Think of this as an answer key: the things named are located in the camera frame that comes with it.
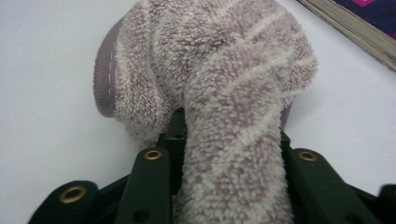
book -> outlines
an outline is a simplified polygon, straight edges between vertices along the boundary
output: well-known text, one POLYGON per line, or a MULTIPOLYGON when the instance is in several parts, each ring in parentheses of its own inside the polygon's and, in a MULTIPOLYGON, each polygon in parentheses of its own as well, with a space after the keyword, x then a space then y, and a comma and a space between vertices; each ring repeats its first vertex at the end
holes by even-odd
POLYGON ((297 0, 396 71, 395 0, 297 0))

white surface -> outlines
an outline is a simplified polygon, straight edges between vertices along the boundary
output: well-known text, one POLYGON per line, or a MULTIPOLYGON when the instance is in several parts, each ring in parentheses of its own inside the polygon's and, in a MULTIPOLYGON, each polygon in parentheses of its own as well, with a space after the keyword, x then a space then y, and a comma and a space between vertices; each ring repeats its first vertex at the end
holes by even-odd
MULTIPOLYGON (((99 188, 129 174, 135 153, 121 124, 97 112, 96 52, 130 0, 0 1, 0 223, 26 223, 72 180, 99 188)), ((286 129, 351 185, 396 183, 396 74, 296 1, 319 60, 286 129)))

purple book cover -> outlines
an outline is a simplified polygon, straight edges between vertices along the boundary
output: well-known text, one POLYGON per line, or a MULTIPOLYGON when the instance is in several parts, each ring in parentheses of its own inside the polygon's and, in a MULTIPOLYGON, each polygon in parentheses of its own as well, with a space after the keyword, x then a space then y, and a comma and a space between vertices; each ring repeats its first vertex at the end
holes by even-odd
POLYGON ((333 0, 396 40, 396 0, 333 0))

folded towel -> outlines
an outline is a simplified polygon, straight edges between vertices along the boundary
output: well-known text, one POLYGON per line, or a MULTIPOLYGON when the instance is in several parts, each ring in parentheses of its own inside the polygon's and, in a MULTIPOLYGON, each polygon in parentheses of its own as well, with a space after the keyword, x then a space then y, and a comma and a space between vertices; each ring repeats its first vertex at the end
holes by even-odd
POLYGON ((99 49, 94 95, 138 149, 185 108, 175 223, 291 223, 280 116, 316 71, 276 0, 143 0, 99 49))

gray towel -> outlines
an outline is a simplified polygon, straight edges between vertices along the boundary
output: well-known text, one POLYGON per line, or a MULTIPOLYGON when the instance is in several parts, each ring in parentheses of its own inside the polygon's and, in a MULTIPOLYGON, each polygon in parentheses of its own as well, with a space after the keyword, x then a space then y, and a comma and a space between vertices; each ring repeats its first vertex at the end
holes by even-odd
POLYGON ((291 223, 280 115, 317 66, 275 0, 143 0, 100 48, 94 94, 138 149, 185 108, 175 223, 291 223))

